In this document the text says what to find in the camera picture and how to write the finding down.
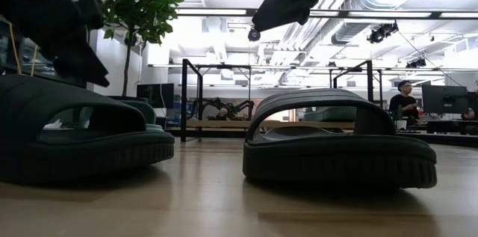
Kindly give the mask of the dark office desk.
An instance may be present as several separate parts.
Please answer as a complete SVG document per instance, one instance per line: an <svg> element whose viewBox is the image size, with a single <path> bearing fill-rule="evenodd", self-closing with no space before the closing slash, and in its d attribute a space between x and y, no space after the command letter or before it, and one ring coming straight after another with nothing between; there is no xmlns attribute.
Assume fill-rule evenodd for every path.
<svg viewBox="0 0 478 237"><path fill-rule="evenodd" d="M472 129L478 129L478 120L430 120L412 125L407 120L393 120L392 126L400 133L469 135Z"/></svg>

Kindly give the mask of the person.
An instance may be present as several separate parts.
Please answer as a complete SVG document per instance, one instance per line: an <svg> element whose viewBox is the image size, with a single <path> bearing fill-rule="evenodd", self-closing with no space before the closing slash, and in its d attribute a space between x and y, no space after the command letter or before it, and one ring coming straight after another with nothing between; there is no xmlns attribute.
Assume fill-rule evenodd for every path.
<svg viewBox="0 0 478 237"><path fill-rule="evenodd" d="M418 123L418 104L412 93L412 83L410 81L401 81L397 87L399 94L393 96L390 101L389 111L396 114L399 108L402 108L402 117L407 120L408 126Z"/></svg>

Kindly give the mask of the black computer monitor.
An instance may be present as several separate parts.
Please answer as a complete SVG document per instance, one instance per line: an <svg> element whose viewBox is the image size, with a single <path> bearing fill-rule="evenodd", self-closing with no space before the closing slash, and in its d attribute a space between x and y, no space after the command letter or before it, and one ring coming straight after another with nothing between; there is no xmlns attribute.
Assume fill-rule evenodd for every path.
<svg viewBox="0 0 478 237"><path fill-rule="evenodd" d="M428 114L466 114L469 110L468 92L460 86L424 85L423 110Z"/></svg>
<svg viewBox="0 0 478 237"><path fill-rule="evenodd" d="M137 97L148 99L153 108L172 109L174 107L174 84L139 84Z"/></svg>

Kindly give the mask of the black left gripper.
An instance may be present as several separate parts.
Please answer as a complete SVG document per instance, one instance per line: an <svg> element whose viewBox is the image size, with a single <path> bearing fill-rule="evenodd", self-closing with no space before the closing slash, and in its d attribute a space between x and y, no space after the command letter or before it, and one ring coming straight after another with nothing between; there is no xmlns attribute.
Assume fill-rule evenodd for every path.
<svg viewBox="0 0 478 237"><path fill-rule="evenodd" d="M40 47L60 75L110 85L87 42L87 31L103 26L97 0L0 0L0 14Z"/></svg>

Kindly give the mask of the black overhead frame bar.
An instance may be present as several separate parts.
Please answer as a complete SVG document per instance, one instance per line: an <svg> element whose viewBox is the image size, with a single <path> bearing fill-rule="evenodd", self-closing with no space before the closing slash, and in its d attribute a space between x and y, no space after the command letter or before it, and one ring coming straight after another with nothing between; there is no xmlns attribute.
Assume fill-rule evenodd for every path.
<svg viewBox="0 0 478 237"><path fill-rule="evenodd" d="M184 7L178 16L239 16L252 17L257 9ZM391 20L478 20L478 11L419 11L419 10L310 10L311 18L328 19L391 19Z"/></svg>

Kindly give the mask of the wooden shelf black metal frame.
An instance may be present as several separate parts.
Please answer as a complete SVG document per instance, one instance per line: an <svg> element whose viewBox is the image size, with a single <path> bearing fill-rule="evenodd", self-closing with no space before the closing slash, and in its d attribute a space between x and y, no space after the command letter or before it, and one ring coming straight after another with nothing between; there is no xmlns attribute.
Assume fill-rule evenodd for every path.
<svg viewBox="0 0 478 237"><path fill-rule="evenodd" d="M367 74L367 99L370 102L374 101L373 98L373 63L372 61L363 61L360 64L354 67L347 67L346 69L343 67L325 67L325 70L329 71L329 80L331 82L331 88L338 87L338 79L341 76L344 76L348 73L355 72L357 73L359 69L362 67L366 67L366 74ZM199 71L201 68L214 68L214 69L227 69L227 70L248 70L249 73L246 74L246 78L249 80L249 84L247 85L248 88L248 96L251 95L251 77L252 71L254 69L273 69L273 70L294 70L297 67L289 66L289 67L262 67L262 66L251 66L251 65L231 65L231 64L198 64L193 65L188 59L183 59L180 65L181 68L181 102L180 102L180 138L181 142L186 141L186 137L193 137L193 132L197 134L198 138L202 138L202 130L204 128L215 128L215 129L245 129L249 125L249 121L245 120L203 120L202 119L202 100L203 100L203 74ZM197 109L198 112L198 120L189 120L189 115L187 114L187 72L188 70L192 70L196 74L196 90L197 94ZM248 117L252 116L252 105L250 102L250 97L248 97L247 102L245 105L249 107Z"/></svg>

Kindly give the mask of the green rubber slide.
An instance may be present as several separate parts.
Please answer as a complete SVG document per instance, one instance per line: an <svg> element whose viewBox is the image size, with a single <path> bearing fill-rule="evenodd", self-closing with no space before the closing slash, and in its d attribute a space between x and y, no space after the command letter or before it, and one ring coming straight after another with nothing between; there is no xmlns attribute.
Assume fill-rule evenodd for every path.
<svg viewBox="0 0 478 237"><path fill-rule="evenodd" d="M317 122L353 122L356 120L356 107L328 106L307 108L303 120Z"/></svg>
<svg viewBox="0 0 478 237"><path fill-rule="evenodd" d="M140 111L140 113L144 116L147 132L164 132L162 126L156 123L157 116L154 108L147 102L139 100L121 100L121 102Z"/></svg>

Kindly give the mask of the green leafy plant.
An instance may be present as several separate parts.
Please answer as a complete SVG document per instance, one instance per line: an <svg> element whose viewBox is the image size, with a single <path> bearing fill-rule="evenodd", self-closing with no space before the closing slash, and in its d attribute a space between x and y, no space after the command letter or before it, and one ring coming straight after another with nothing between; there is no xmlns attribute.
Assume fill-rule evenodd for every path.
<svg viewBox="0 0 478 237"><path fill-rule="evenodd" d="M112 40L117 31L125 32L126 51L122 71L121 96L127 95L129 66L133 45L161 45L173 32L170 22L178 18L177 9L184 0L96 0L102 14L103 37Z"/></svg>

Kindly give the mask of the black rubber slide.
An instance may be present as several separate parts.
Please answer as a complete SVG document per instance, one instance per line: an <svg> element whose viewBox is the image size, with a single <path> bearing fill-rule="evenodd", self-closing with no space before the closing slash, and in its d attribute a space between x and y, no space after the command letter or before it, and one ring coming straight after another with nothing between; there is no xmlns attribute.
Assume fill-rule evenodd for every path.
<svg viewBox="0 0 478 237"><path fill-rule="evenodd" d="M175 138L139 109L84 88L0 76L0 181L62 182L174 156Z"/></svg>
<svg viewBox="0 0 478 237"><path fill-rule="evenodd" d="M259 131L261 123L276 112L326 106L354 108L353 133L312 126ZM385 110L341 89L295 90L263 99L243 145L243 174L276 182L432 188L438 183L436 164L436 153L428 143L397 135Z"/></svg>

